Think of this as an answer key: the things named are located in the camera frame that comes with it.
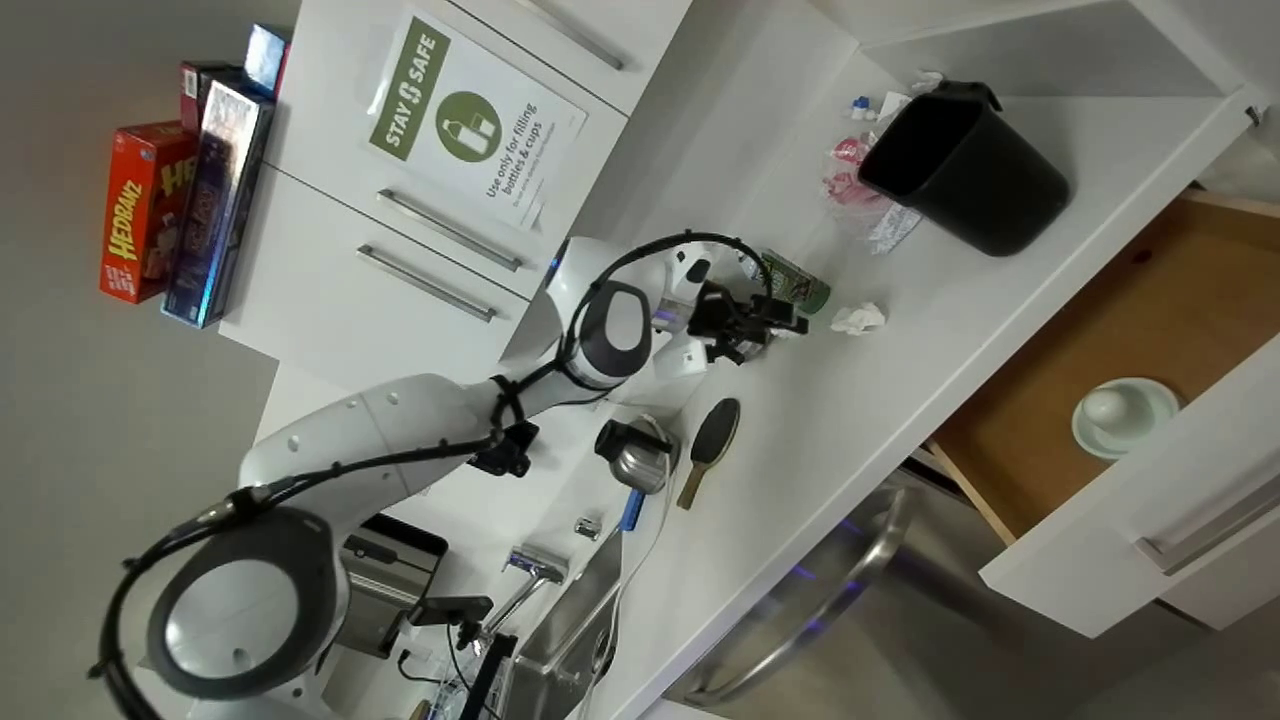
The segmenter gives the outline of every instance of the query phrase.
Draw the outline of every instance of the drawer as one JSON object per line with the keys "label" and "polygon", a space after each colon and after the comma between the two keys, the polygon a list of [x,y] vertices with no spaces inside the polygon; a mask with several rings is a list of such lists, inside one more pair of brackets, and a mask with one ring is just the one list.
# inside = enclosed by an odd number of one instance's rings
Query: drawer
{"label": "drawer", "polygon": [[1152,375],[1183,406],[1280,332],[1280,218],[1218,198],[1174,202],[940,431],[1005,542],[1032,531],[1109,474],[1072,441],[1076,402]]}
{"label": "drawer", "polygon": [[[427,72],[432,81],[419,83],[414,130],[401,134],[391,100],[404,83],[391,83],[391,69],[406,55],[404,72],[419,72],[419,55],[406,53],[413,19],[448,45],[427,64],[434,75]],[[482,97],[489,117],[495,108],[479,155],[443,155],[451,149],[443,134],[470,136],[443,111],[451,97]],[[406,155],[377,146],[391,126],[414,142]],[[620,111],[448,0],[306,0],[296,19],[267,164],[532,298],[620,130]]]}
{"label": "drawer", "polygon": [[631,117],[688,0],[448,0]]}
{"label": "drawer", "polygon": [[482,380],[519,311],[519,298],[263,172],[218,332],[356,391],[414,373]]}
{"label": "drawer", "polygon": [[[1088,638],[1192,577],[1232,596],[1213,563],[1280,503],[1277,237],[1277,208],[1174,202],[936,431],[930,452],[1011,545],[985,568],[997,594]],[[1072,410],[1111,375],[1152,375],[1183,411],[1102,466],[1076,447]],[[1258,577],[1239,577],[1249,604],[1280,588]]]}

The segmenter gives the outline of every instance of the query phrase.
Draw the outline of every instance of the white wall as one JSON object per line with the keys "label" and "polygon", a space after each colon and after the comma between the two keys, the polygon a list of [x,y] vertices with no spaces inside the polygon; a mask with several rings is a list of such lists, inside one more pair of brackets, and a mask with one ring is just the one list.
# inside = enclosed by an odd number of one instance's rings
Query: white wall
{"label": "white wall", "polygon": [[83,681],[121,559],[230,484],[272,364],[94,298],[109,134],[280,0],[22,0],[0,24],[0,715],[121,715]]}

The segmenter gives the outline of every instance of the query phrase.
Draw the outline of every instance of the sign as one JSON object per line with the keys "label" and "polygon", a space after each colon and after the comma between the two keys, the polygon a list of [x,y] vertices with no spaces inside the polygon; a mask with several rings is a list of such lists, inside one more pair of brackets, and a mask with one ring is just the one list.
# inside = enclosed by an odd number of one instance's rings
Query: sign
{"label": "sign", "polygon": [[541,188],[562,164],[585,111],[509,59],[413,17],[366,146],[427,185],[532,229]]}

